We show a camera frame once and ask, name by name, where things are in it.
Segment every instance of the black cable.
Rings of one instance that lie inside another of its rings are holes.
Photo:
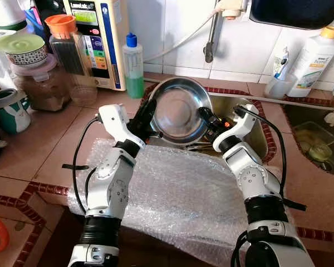
[[[230,266],[235,267],[235,264],[237,267],[240,267],[240,256],[239,256],[239,250],[243,246],[243,244],[247,241],[247,231],[243,231],[236,241],[236,245],[234,248],[234,251],[232,253],[232,258],[230,260]]]
[[[237,106],[237,107],[235,107],[235,109],[239,109],[239,110],[242,110],[246,113],[251,114],[255,118],[258,118],[259,120],[265,122],[268,126],[270,126],[272,129],[274,129],[274,131],[276,132],[277,137],[279,139],[279,143],[281,145],[281,154],[282,154],[282,178],[281,178],[280,187],[279,187],[279,194],[283,198],[283,189],[284,189],[284,186],[286,184],[287,160],[286,160],[286,148],[284,146],[284,141],[283,141],[283,137],[282,137],[281,132],[279,131],[279,129],[273,123],[266,120],[264,117],[261,117],[260,115],[248,110],[247,108],[245,108],[243,106]]]
[[[93,175],[93,173],[96,171],[96,167],[94,169],[92,169],[88,176],[87,176],[87,179],[85,180],[85,186],[84,186],[84,193],[85,193],[85,200],[88,202],[88,187],[89,187],[89,180],[90,180],[90,177]]]
[[[74,194],[76,195],[77,202],[79,204],[80,209],[82,210],[83,214],[85,214],[85,209],[83,207],[82,201],[80,200],[78,188],[77,188],[77,178],[76,178],[76,162],[77,162],[77,155],[80,149],[80,146],[82,145],[83,138],[88,130],[88,128],[94,123],[98,121],[97,118],[92,119],[88,124],[85,126],[83,133],[79,139],[79,143],[76,147],[76,151],[74,152],[73,156],[73,169],[72,169],[72,176],[73,176],[73,188],[74,188]]]

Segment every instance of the blue cap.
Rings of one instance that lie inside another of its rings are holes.
[[[126,35],[126,44],[128,47],[136,47],[137,46],[137,36],[133,33],[129,33]]]

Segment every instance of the plastic cup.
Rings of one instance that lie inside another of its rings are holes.
[[[272,77],[272,80],[266,85],[264,96],[268,98],[282,99],[287,94],[297,77],[293,74],[287,74],[285,80],[279,80],[278,78]]]

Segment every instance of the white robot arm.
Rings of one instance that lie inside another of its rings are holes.
[[[117,266],[117,234],[129,198],[135,157],[146,146],[145,141],[156,134],[149,131],[155,108],[155,101],[145,102],[131,121],[123,106],[99,108],[98,120],[116,145],[96,168],[97,179],[86,192],[88,209],[84,230],[68,266]]]
[[[205,136],[215,151],[223,154],[225,163],[235,174],[248,214],[249,225],[244,236],[238,240],[231,266],[238,265],[237,250],[243,239],[251,244],[246,254],[246,267],[314,267],[296,229],[288,221],[278,179],[262,165],[253,149],[242,141],[256,120],[252,112],[257,114],[258,111],[253,105],[236,110],[236,125],[227,130],[210,109],[199,109],[199,114],[208,125]]]

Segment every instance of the green liquid bottle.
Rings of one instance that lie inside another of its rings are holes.
[[[144,96],[143,47],[137,43],[136,35],[129,33],[122,47],[127,94],[131,98]]]

